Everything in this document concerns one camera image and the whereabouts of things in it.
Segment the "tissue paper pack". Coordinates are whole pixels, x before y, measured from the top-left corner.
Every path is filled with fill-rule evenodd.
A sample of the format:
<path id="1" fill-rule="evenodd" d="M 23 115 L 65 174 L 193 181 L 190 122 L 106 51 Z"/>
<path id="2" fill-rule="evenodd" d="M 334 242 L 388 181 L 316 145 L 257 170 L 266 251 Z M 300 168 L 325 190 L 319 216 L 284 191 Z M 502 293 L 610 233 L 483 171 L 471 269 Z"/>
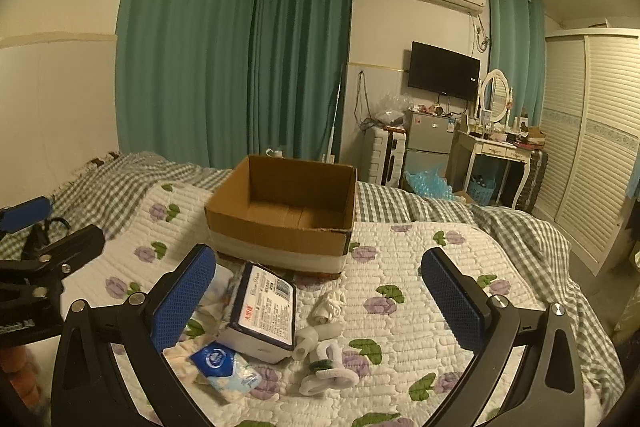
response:
<path id="1" fill-rule="evenodd" d="M 217 343 L 268 364 L 291 358 L 295 341 L 296 289 L 256 263 L 244 265 L 233 286 Z"/>

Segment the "white sock green band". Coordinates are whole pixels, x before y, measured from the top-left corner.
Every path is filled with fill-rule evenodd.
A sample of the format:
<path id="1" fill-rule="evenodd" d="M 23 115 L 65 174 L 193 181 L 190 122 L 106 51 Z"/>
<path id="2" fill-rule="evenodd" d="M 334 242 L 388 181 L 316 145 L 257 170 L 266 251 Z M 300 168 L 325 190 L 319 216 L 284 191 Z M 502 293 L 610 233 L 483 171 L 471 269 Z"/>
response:
<path id="1" fill-rule="evenodd" d="M 355 387 L 360 377 L 343 364 L 343 350 L 335 340 L 322 340 L 308 355 L 309 374 L 299 385 L 299 393 L 312 397 L 327 390 Z"/>

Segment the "white ribbed sock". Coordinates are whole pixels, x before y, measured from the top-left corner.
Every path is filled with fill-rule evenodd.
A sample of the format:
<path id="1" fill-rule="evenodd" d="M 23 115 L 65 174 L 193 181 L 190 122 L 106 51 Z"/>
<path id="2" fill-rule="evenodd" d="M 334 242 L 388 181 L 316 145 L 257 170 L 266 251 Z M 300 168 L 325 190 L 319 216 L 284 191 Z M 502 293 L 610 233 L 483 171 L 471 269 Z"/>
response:
<path id="1" fill-rule="evenodd" d="M 341 321 L 346 306 L 343 289 L 332 289 L 324 293 L 316 302 L 309 314 L 310 325 L 319 326 Z"/>

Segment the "grey checked bed sheet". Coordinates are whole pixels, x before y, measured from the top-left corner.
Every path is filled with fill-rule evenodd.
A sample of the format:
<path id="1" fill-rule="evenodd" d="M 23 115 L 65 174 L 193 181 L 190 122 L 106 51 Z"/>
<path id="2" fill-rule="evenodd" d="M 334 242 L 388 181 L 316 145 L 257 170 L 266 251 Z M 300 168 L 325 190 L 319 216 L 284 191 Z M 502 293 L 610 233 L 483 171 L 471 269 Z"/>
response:
<path id="1" fill-rule="evenodd" d="M 112 239 L 126 227 L 154 184 L 186 183 L 213 192 L 228 174 L 226 169 L 179 164 L 143 152 L 106 156 L 96 165 L 82 167 L 70 181 L 48 191 L 37 188 L 34 193 L 50 197 L 54 213 L 73 227 L 94 223 Z M 425 199 L 366 182 L 357 185 L 355 218 L 385 223 L 459 222 L 490 235 L 537 298 L 567 307 L 582 370 L 603 410 L 611 410 L 620 399 L 625 390 L 620 359 L 597 314 L 570 278 L 570 243 L 553 225 L 511 208 Z"/>

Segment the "blue wet wipe packet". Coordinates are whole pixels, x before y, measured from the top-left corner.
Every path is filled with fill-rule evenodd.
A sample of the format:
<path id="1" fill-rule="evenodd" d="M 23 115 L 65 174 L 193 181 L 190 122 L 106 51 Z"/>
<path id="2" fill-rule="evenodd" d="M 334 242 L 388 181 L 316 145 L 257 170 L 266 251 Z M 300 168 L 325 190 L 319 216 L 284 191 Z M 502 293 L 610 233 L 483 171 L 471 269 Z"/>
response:
<path id="1" fill-rule="evenodd" d="M 226 402 L 244 398 L 262 383 L 262 375 L 242 355 L 217 341 L 190 355 L 190 361 Z"/>

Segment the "white floral quilt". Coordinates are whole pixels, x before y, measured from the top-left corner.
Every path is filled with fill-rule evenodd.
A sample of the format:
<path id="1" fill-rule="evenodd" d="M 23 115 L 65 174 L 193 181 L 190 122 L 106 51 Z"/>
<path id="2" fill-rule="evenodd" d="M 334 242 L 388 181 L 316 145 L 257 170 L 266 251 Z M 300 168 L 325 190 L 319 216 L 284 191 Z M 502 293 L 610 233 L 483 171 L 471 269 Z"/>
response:
<path id="1" fill-rule="evenodd" d="M 207 239 L 204 205 L 209 191 L 186 183 L 154 184 L 104 253 L 69 277 L 63 299 L 93 306 L 120 303 L 136 289 L 147 291 L 196 243 Z M 420 261 L 442 247 L 461 272 L 488 295 L 515 306 L 542 309 L 495 239 L 459 222 L 406 223 L 356 220 L 342 274 L 327 281 L 297 275 L 296 322 L 308 325 L 318 299 L 343 289 L 346 306 L 338 340 L 343 362 L 360 377 L 355 387 L 304 397 L 304 362 L 258 363 L 262 383 L 249 395 L 226 402 L 198 373 L 190 355 L 209 343 L 219 327 L 216 312 L 198 311 L 168 353 L 173 369 L 196 404 L 218 426 L 419 426 L 457 382 L 472 355 L 454 339 L 426 290 Z M 603 412 L 587 381 L 586 421 Z"/>

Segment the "white foam cylinder piece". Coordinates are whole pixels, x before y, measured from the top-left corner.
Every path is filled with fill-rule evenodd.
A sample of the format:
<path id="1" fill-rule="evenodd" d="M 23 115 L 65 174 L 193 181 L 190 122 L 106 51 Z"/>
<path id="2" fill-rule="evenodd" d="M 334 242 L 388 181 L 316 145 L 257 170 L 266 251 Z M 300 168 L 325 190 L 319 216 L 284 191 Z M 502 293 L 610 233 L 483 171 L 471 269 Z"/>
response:
<path id="1" fill-rule="evenodd" d="M 311 351 L 318 347 L 321 341 L 340 337 L 343 329 L 344 326 L 341 323 L 326 323 L 299 329 L 295 334 L 292 359 L 303 361 Z"/>

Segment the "blue plastic basket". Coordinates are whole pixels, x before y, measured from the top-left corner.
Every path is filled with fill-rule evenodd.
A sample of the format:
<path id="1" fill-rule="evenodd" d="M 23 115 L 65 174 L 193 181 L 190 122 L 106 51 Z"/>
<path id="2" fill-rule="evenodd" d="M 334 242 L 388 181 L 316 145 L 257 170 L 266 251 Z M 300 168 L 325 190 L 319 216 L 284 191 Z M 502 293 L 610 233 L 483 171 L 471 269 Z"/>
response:
<path id="1" fill-rule="evenodd" d="M 473 176 L 470 180 L 466 193 L 480 206 L 487 206 L 494 196 L 496 181 L 492 178 L 485 179 L 484 176 Z"/>

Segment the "blue bubble wrap pile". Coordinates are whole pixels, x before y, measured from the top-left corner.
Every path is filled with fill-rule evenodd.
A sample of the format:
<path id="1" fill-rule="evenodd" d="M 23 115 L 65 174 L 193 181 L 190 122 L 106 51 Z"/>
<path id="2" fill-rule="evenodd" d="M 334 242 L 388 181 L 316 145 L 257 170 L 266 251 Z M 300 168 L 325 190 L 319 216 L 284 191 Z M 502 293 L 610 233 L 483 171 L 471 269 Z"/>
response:
<path id="1" fill-rule="evenodd" d="M 404 173 L 405 187 L 408 192 L 423 198 L 453 200 L 454 191 L 447 181 L 439 176 L 436 169 Z"/>

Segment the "open cardboard box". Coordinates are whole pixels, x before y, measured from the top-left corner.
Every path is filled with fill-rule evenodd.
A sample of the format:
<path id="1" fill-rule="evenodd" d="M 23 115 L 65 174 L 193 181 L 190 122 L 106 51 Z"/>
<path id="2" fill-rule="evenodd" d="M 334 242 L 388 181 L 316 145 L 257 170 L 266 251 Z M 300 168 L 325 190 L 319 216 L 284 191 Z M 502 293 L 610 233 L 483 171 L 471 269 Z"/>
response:
<path id="1" fill-rule="evenodd" d="M 357 202 L 357 169 L 250 155 L 205 205 L 218 253 L 298 273 L 339 277 Z"/>

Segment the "white dressing table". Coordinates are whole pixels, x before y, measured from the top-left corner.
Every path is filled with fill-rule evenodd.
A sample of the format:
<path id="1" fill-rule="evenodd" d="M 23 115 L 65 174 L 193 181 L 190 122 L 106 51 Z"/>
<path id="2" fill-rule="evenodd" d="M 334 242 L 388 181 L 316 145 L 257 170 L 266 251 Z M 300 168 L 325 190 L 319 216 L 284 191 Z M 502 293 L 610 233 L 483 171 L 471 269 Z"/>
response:
<path id="1" fill-rule="evenodd" d="M 533 152 L 531 150 L 526 150 L 526 148 L 518 147 L 515 144 L 480 139 L 472 134 L 456 130 L 452 135 L 451 148 L 445 170 L 446 180 L 457 192 L 457 185 L 461 179 L 462 191 L 467 192 L 477 157 L 503 160 L 506 162 L 506 170 L 504 170 L 498 191 L 498 198 L 501 198 L 503 189 L 506 186 L 506 177 L 511 167 L 520 164 L 523 166 L 523 174 L 511 204 L 511 207 L 515 209 L 529 177 L 530 168 L 532 168 L 532 155 Z"/>

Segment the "large teal curtain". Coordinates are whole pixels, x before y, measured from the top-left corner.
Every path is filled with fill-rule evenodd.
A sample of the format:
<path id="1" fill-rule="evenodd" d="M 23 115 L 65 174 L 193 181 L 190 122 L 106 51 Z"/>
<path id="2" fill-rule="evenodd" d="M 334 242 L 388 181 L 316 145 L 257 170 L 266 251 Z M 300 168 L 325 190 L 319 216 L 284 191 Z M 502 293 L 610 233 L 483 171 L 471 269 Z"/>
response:
<path id="1" fill-rule="evenodd" d="M 326 151 L 352 0 L 120 0 L 120 148 L 231 168 Z"/>

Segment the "white hard suitcase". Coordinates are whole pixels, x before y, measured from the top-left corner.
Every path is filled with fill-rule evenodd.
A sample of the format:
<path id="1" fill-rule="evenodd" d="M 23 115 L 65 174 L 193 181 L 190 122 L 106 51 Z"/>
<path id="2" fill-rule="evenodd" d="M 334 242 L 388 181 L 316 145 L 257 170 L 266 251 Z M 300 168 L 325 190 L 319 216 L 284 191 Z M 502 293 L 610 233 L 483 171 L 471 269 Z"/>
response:
<path id="1" fill-rule="evenodd" d="M 401 127 L 371 127 L 364 134 L 360 180 L 398 187 L 406 150 L 407 133 Z"/>

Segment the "white oval vanity mirror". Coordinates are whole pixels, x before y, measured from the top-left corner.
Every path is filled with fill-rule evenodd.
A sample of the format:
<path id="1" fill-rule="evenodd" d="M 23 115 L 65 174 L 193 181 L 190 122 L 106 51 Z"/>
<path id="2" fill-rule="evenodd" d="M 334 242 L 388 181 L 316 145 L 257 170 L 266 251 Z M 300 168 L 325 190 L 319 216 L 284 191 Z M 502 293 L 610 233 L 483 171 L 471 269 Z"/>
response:
<path id="1" fill-rule="evenodd" d="M 478 87 L 480 120 L 491 124 L 503 121 L 513 105 L 512 89 L 506 75 L 500 69 L 493 69 Z"/>

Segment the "black wall television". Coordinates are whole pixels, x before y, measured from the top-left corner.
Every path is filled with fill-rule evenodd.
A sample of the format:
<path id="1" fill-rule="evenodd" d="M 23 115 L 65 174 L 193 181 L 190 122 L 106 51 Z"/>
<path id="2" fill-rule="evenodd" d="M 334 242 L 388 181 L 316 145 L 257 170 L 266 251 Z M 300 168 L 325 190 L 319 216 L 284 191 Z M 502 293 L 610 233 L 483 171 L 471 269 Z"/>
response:
<path id="1" fill-rule="evenodd" d="M 408 87 L 471 102 L 477 95 L 480 60 L 413 41 Z"/>

